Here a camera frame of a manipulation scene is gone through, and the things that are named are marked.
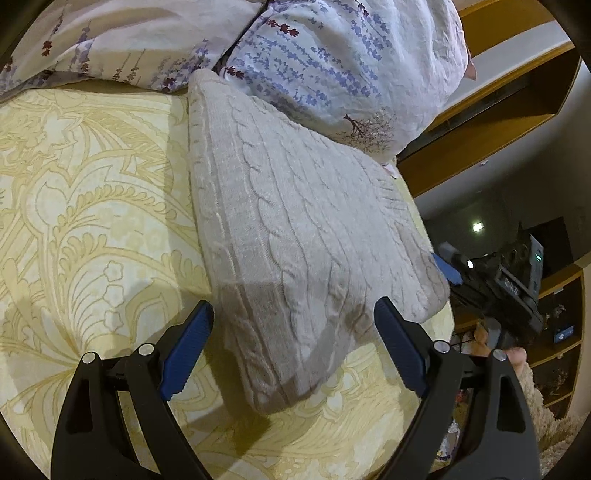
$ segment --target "cable knit pattern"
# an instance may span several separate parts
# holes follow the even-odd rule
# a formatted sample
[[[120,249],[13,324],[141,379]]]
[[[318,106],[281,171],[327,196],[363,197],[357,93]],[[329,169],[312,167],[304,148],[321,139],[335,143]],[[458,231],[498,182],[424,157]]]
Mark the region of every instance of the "cable knit pattern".
[[[423,322],[449,295],[386,172],[211,72],[189,88],[191,182],[226,347],[261,413],[324,383],[376,341],[389,296]]]

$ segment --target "floral pattern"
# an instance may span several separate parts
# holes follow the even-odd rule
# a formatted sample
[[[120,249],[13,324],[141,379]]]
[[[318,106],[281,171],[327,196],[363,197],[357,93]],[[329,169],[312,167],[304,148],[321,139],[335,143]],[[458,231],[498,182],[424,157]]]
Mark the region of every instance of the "floral pattern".
[[[83,353],[129,352],[210,295],[185,96],[116,83],[93,93],[94,84],[29,90],[0,106],[0,412],[46,474]],[[423,327],[448,338],[449,305]],[[371,478],[418,406],[383,345],[370,344],[310,398],[261,417],[220,333],[170,403],[214,479]],[[154,469],[131,398],[121,399],[138,457]]]
[[[227,64],[241,91],[383,163],[440,113],[467,51],[451,0],[276,0]]]
[[[186,86],[194,70],[212,68],[220,60],[263,3],[179,0],[163,6],[159,0],[54,0],[0,72],[0,101],[29,88],[90,77],[175,92]],[[287,34],[297,32],[288,29]]]

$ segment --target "small blue label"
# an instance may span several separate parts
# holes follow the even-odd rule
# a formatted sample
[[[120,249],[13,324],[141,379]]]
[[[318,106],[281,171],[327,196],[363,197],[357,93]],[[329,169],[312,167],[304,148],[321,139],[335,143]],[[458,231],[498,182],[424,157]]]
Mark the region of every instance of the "small blue label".
[[[554,335],[554,343],[559,343],[559,342],[562,342],[563,340],[566,340],[573,333],[574,333],[574,326],[570,326],[564,330],[556,332],[556,334]]]

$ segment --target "bedsheet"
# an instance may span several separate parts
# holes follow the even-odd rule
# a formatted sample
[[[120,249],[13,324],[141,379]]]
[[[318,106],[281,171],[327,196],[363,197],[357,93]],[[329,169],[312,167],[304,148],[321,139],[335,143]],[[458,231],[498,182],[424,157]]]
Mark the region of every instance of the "bedsheet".
[[[0,106],[0,411],[47,475],[82,354],[127,353],[210,296],[189,189],[187,99],[108,82],[29,90]],[[414,202],[396,180],[426,236]],[[449,304],[423,324],[448,339]],[[141,462],[154,462],[128,395]],[[418,406],[383,345],[270,416],[246,404],[216,329],[171,409],[214,478],[370,478]]]

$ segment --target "wooden cabinet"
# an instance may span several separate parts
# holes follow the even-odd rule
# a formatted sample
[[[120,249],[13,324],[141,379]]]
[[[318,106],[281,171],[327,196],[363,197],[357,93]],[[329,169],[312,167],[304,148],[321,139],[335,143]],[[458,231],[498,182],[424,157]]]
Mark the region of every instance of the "wooden cabinet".
[[[537,0],[485,0],[461,10],[460,17],[479,75],[486,78],[473,91],[464,79],[445,111],[399,155],[398,168],[414,197],[557,115],[579,70],[572,43],[548,23],[553,18]]]
[[[586,309],[584,265],[581,265],[581,261],[575,262],[542,280],[538,310],[544,316],[550,315],[548,328],[526,347],[528,363],[544,397],[544,406],[551,407],[557,418],[569,411],[582,364]],[[480,321],[460,306],[453,309],[455,333],[472,330]],[[574,327],[573,334],[558,343],[554,341],[554,327],[557,326],[552,318],[554,312],[560,312],[557,320]]]

